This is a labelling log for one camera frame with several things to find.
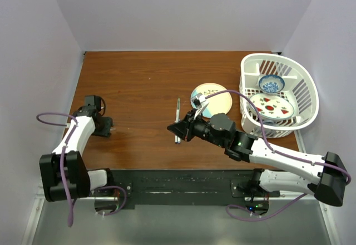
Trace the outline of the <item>thin green white pen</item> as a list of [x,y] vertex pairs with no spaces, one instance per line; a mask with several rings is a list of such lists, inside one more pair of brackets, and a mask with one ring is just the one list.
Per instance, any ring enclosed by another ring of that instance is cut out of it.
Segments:
[[180,98],[177,99],[177,104],[176,104],[176,113],[175,113],[175,123],[179,121],[180,118]]

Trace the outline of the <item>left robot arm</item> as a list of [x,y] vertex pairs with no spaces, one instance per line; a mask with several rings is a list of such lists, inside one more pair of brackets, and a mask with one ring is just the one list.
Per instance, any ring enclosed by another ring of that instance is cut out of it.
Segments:
[[95,189],[102,196],[110,196],[115,191],[108,168],[89,171],[82,159],[91,136],[111,135],[113,120],[105,117],[105,112],[102,97],[86,96],[84,105],[69,115],[71,122],[63,140],[52,153],[41,156],[39,168],[47,201],[85,198]]

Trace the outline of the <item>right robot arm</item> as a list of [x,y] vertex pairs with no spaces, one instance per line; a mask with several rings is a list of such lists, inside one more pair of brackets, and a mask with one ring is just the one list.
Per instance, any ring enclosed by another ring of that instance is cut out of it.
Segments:
[[248,182],[248,191],[259,197],[265,192],[290,191],[314,196],[330,206],[343,205],[348,184],[347,170],[341,158],[333,153],[306,154],[269,144],[263,139],[236,129],[236,124],[223,113],[205,121],[194,111],[167,126],[184,141],[198,137],[224,149],[235,161],[264,164],[281,170],[281,174],[264,170]]

